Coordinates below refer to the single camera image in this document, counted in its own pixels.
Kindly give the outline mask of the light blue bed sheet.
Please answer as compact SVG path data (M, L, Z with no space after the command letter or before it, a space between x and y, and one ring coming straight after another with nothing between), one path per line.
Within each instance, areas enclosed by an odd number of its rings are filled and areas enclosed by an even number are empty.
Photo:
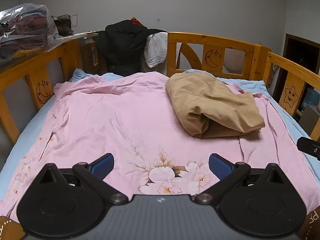
M87 74L83 70L76 69L73 73L72 78L70 79L71 82L77 82L85 77L89 76L97 76L93 74ZM113 73L106 73L103 74L103 77L106 81L113 81L117 79L123 78L123 76L116 75ZM307 133L300 127L300 125L290 116L282 107L279 106L278 103L270 96L267 91L267 88L263 81L248 81L248 80L241 80L241 79L225 79L221 77L217 77L218 80L227 82L227 83L234 83L240 88L244 89L247 92L251 92L253 94L264 94L265 97L269 98L272 105L277 109L278 113L280 114L283 122L285 123L287 130L289 131L290 136L297 142L300 137L309 137ZM39 136L39 133L42 129L42 125L46 118L47 112L51 109L53 103L55 101L55 96L53 96L49 101L43 106L43 108L33 117L29 124L25 127L25 129L20 134L16 144L13 146L10 154L7 157L7 160L4 164L4 167L1 171L1 200L4 198L5 193L9 187L9 183L11 178L16 170L16 167L20 160L28 153L28 151L33 146L35 140ZM319 161L316 157L312 157L306 153L304 153L308 166L310 167L311 171L313 172L319 187Z

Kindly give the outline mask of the white grey garment on rail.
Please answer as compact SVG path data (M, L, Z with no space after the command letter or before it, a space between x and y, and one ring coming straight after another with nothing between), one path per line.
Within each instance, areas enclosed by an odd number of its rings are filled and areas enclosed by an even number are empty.
M168 33L151 34L146 39L140 58L141 72L159 72L167 74Z

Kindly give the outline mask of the red paper on wall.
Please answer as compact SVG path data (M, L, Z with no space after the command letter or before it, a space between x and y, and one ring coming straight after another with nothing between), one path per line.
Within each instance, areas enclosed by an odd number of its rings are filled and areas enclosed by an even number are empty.
M137 20L135 17L131 18L131 22L135 25L143 26L143 24Z

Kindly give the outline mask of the black garment on rail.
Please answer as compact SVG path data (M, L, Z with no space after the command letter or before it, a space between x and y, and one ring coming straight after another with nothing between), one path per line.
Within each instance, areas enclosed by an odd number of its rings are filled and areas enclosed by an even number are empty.
M166 32L149 29L123 20L98 31L97 50L106 61L109 72L129 76L140 70L140 58L149 35Z

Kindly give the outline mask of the clear plastic bag of clothes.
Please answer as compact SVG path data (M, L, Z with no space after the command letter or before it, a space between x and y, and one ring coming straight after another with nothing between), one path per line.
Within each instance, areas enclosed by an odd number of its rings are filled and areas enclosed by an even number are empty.
M1 11L1 61L42 49L58 37L45 5L24 3Z

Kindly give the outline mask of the pink floral bed cover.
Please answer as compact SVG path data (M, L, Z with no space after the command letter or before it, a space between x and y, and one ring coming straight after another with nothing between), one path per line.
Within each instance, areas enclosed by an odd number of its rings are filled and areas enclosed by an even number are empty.
M200 194L218 181L208 166L209 156L217 153L253 168L278 164L307 210L319 206L319 181L267 97L253 94L265 121L258 132L198 139L178 120L166 81L162 74L146 73L114 81L87 77L57 85L42 130L1 200L1 215L16 219L22 196L45 164L70 168L106 153L114 156L115 163L105 181L128 197Z

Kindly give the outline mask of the brown patterned blanket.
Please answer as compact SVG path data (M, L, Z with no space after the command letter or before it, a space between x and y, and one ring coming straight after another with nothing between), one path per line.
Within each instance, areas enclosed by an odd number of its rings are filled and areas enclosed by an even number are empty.
M311 211L305 219L303 226L298 233L300 239L319 239L319 207ZM25 233L21 225L8 217L1 216L1 239L23 239Z

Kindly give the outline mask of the tan zip jacket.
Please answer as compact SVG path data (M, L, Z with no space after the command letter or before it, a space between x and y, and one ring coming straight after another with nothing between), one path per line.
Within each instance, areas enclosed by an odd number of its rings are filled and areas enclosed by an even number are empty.
M174 74L165 88L178 120L193 137L234 137L265 127L251 93L236 93L207 73Z

